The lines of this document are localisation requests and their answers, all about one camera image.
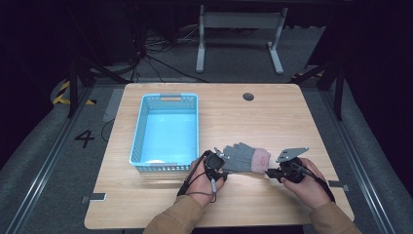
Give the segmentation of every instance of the gray carpet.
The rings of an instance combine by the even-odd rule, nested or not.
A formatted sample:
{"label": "gray carpet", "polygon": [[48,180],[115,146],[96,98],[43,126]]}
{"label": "gray carpet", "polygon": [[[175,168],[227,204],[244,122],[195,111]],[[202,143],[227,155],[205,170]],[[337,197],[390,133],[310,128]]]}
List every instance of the gray carpet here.
{"label": "gray carpet", "polygon": [[[196,76],[210,83],[285,83],[294,73],[304,71],[304,65],[322,34],[322,28],[285,29],[278,46],[284,75],[276,75],[265,47],[273,32],[258,30],[251,35],[231,31],[209,31],[206,37],[205,72],[195,72],[198,44],[187,41],[175,45],[165,53],[150,54],[184,74]],[[111,67],[119,69],[122,65]],[[155,60],[142,60],[137,67],[139,82],[196,82]],[[131,72],[123,75],[131,78]],[[319,128],[320,135],[331,157],[340,180],[350,187],[347,192],[356,215],[355,224],[363,233],[380,233],[381,229],[363,194],[363,189],[350,164],[348,152],[329,113],[330,106],[322,98],[333,97],[334,87],[320,93],[315,80],[302,85],[306,102]],[[20,233],[122,233],[122,230],[88,230],[84,226],[87,204],[82,196],[94,189],[101,160],[119,105],[123,86],[107,78],[98,78],[88,99],[95,105],[83,105],[65,139],[56,165],[39,199],[22,224]],[[27,136],[8,164],[0,172],[0,233],[5,233],[18,212],[25,194],[41,170],[43,162],[67,122],[68,105],[57,104],[54,110]],[[362,165],[374,184],[383,208],[390,217],[395,233],[413,233],[413,202],[395,176],[386,156],[360,114],[349,87],[345,86],[343,119]],[[90,131],[84,147],[83,140],[75,138]],[[305,233],[315,233],[311,225],[303,227]],[[126,230],[141,233],[142,230]]]}

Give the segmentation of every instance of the person's left hand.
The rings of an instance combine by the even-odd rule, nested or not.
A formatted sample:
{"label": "person's left hand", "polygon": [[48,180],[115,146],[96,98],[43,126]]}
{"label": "person's left hand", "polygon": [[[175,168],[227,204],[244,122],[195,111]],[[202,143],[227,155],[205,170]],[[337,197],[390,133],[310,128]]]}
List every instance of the person's left hand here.
{"label": "person's left hand", "polygon": [[[198,159],[192,162],[191,168],[189,170],[190,172],[192,172],[192,169],[195,167],[197,161]],[[192,175],[190,180],[191,185],[186,191],[186,194],[200,203],[201,206],[206,207],[212,201],[215,195],[212,194],[212,186],[209,178],[205,174],[206,170],[204,164],[205,158]],[[220,178],[216,182],[216,192],[218,192],[219,189],[221,189],[223,186],[224,179]]]}

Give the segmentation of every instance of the hand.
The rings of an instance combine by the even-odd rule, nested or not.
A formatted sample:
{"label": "hand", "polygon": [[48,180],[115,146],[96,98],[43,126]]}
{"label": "hand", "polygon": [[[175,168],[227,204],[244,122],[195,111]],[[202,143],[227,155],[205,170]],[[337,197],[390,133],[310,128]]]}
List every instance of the hand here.
{"label": "hand", "polygon": [[[304,167],[312,171],[317,177],[325,181],[324,176],[316,167],[316,165],[306,158],[300,158]],[[293,183],[286,178],[281,179],[282,184],[311,209],[318,208],[324,204],[331,202],[324,189],[315,179],[310,176],[305,176],[300,183]]]}
{"label": "hand", "polygon": [[[198,203],[201,204],[201,206],[206,207],[212,201],[215,195],[212,194],[212,186],[210,184],[210,180],[207,175],[205,175],[206,169],[204,167],[204,160],[205,159],[203,159],[203,162],[200,163],[200,165],[192,175],[191,181],[193,182],[186,191],[186,194],[195,199]],[[195,167],[197,161],[198,159],[192,162],[191,168],[189,170],[190,172],[192,172],[192,169]],[[221,189],[223,186],[224,179],[220,178],[216,182],[216,192],[218,192],[219,189]]]}

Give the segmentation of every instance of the pink cuff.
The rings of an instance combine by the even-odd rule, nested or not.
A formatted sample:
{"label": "pink cuff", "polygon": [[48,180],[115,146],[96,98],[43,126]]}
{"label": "pink cuff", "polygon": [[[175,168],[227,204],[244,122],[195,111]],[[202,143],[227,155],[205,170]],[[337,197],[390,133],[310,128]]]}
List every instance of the pink cuff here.
{"label": "pink cuff", "polygon": [[257,174],[265,174],[265,172],[268,171],[270,157],[271,154],[267,150],[256,148],[252,156],[251,171]]}

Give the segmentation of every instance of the dark background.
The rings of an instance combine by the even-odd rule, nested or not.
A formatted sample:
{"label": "dark background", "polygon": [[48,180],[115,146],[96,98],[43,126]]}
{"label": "dark background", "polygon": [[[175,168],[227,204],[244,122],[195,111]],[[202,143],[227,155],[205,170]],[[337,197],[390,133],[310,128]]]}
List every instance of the dark background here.
{"label": "dark background", "polygon": [[[136,52],[131,39],[141,36],[142,28],[172,40],[179,27],[197,23],[199,13],[197,6],[168,4],[0,4],[0,168],[53,108],[51,91],[67,76],[75,56],[101,65],[129,61]],[[131,9],[139,12],[137,18],[131,19]],[[255,11],[268,8],[255,6]],[[342,64],[358,107],[410,194],[412,14],[412,4],[395,1],[339,8],[297,5],[289,8],[285,21],[287,27],[327,25],[308,64],[331,60]]]}

